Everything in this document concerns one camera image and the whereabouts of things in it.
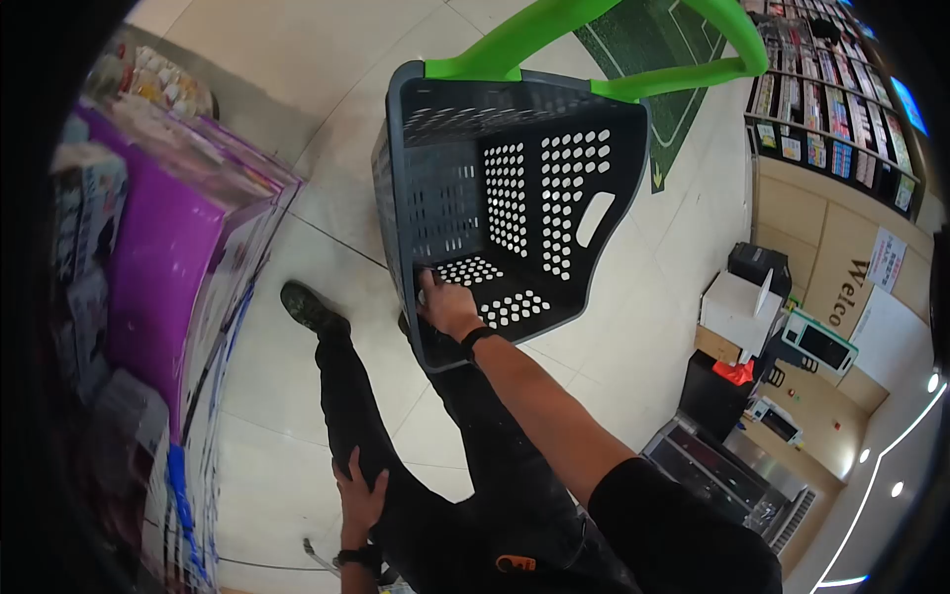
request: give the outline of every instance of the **green floor mat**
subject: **green floor mat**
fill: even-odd
[[[711,23],[679,0],[623,0],[575,33],[610,79],[710,62],[726,45],[726,38]],[[705,95],[706,89],[698,88],[650,98],[654,193],[662,191]]]

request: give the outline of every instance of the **hand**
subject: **hand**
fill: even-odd
[[[469,332],[485,325],[478,317],[472,292],[466,287],[444,283],[431,270],[422,271],[419,284],[426,305],[417,304],[416,311],[439,332],[462,342]]]
[[[343,507],[343,548],[358,549],[364,546],[370,535],[370,528],[376,526],[379,517],[383,514],[383,503],[386,500],[386,486],[390,483],[390,471],[383,469],[376,477],[376,484],[370,492],[363,472],[359,468],[359,446],[353,448],[350,454],[350,476],[348,479],[333,461],[333,476],[336,477],[336,488],[340,491],[340,502]]]

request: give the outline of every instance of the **black pants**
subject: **black pants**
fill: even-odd
[[[337,466],[349,475],[358,445],[370,485],[389,469],[386,504],[371,536],[416,592],[464,591],[470,584],[509,579],[495,568],[502,554],[538,560],[536,575],[566,565],[572,573],[604,575],[602,566],[586,561],[590,555],[577,559],[584,540],[577,508],[481,371],[465,365],[429,376],[462,432],[475,488],[472,497],[452,504],[400,461],[350,338],[322,336],[316,364]],[[586,571],[582,565],[589,565]]]

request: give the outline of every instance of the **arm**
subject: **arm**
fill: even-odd
[[[485,324],[465,287],[420,277],[426,306],[420,314],[461,342]],[[564,485],[587,507],[591,493],[616,465],[636,456],[601,427],[534,359],[500,336],[475,343],[475,360],[499,399]]]
[[[372,492],[363,479],[359,468],[359,446],[353,448],[350,455],[350,476],[347,478],[336,462],[333,462],[333,476],[336,488],[340,491],[343,507],[343,529],[340,532],[340,548],[358,550],[370,543],[370,528],[379,522],[383,514],[386,499],[386,486],[390,481],[390,472],[383,470],[376,478]],[[345,563],[340,567],[342,594],[375,594],[376,580],[372,572],[359,563]]]
[[[461,342],[484,326],[468,289],[441,284],[430,271],[420,281],[419,313],[438,330]],[[531,357],[500,336],[482,338],[473,353],[644,591],[781,592],[781,568],[765,541],[638,459]],[[683,563],[695,571],[682,571]]]

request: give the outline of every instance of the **tiled floor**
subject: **tiled floor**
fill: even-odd
[[[282,568],[222,561],[222,585],[256,594],[339,589],[301,544],[310,538],[318,553],[332,557],[339,501],[319,406],[316,340],[278,299],[288,278],[307,282],[351,320],[383,420],[412,472],[449,499],[471,493],[459,432],[396,327],[399,305],[384,267],[370,153],[397,66],[456,54],[524,4],[149,0],[132,15],[137,26],[265,89],[317,130],[295,164],[311,181],[278,231],[222,405],[218,553]],[[222,18],[225,11],[229,18]],[[573,35],[525,66],[602,77]],[[587,311],[522,345],[635,449],[671,418],[693,350],[699,294],[732,245],[749,236],[741,117],[748,92],[745,81],[710,89],[665,191],[651,194],[643,180],[598,264]],[[266,121],[255,126],[273,150],[283,143],[280,135],[290,134],[286,125],[270,137]]]

